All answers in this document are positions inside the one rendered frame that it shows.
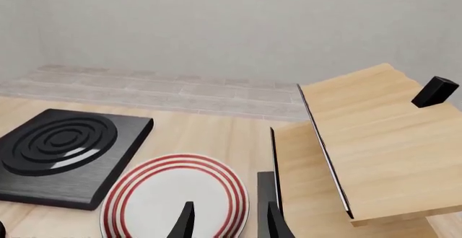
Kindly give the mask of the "wooden cabinet drawer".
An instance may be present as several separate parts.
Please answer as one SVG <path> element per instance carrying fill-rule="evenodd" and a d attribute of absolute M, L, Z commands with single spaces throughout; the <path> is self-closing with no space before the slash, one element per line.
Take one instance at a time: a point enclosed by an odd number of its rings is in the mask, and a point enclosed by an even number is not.
<path fill-rule="evenodd" d="M 270 238 L 267 207 L 275 201 L 295 238 L 361 238 L 349 223 L 309 123 L 271 129 L 274 168 L 258 173 L 258 238 Z"/>

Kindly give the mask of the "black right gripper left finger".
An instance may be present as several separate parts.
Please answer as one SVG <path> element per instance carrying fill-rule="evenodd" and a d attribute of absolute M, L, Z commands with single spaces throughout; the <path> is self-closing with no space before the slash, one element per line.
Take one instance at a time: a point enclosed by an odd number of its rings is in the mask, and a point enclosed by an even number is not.
<path fill-rule="evenodd" d="M 185 203 L 181 214 L 167 238 L 192 238 L 195 222 L 193 201 Z"/>

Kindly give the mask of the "white plate with red rings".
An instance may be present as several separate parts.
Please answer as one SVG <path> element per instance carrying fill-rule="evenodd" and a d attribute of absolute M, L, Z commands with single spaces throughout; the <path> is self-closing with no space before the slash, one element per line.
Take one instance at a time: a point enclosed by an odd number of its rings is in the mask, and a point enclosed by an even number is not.
<path fill-rule="evenodd" d="M 166 238 L 184 205 L 193 202 L 192 238 L 240 238 L 250 198 L 234 170 L 211 157 L 173 154 L 123 175 L 100 212 L 103 238 Z"/>

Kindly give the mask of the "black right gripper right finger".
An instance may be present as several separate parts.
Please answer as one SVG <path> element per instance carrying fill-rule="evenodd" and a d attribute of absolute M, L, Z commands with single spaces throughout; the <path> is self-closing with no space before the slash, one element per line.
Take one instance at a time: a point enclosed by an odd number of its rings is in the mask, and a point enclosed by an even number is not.
<path fill-rule="evenodd" d="M 266 218 L 270 238 L 295 238 L 275 201 L 268 203 Z"/>

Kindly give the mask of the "pale wooden cabinet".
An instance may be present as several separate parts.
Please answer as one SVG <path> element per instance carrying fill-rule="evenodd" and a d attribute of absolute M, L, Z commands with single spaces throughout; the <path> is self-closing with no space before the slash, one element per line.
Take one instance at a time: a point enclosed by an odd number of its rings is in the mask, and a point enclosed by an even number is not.
<path fill-rule="evenodd" d="M 334 193 L 302 213 L 297 235 L 439 238 L 427 219 L 462 211 L 462 112 L 418 106 L 423 86 L 389 64 L 299 90 Z"/>

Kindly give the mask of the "flat black stove plate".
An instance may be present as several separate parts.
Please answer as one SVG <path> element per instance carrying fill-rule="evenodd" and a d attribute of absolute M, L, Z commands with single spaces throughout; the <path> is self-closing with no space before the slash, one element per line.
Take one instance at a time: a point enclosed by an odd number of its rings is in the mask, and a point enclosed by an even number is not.
<path fill-rule="evenodd" d="M 0 138 L 0 201 L 95 210 L 153 118 L 47 109 Z"/>

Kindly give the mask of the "black rectangular block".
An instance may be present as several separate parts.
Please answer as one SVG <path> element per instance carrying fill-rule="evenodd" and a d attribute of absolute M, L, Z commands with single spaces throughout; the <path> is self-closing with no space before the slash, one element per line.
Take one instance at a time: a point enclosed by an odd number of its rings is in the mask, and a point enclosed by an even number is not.
<path fill-rule="evenodd" d="M 416 107 L 423 108 L 444 103 L 459 84 L 449 79 L 434 76 L 411 101 Z"/>

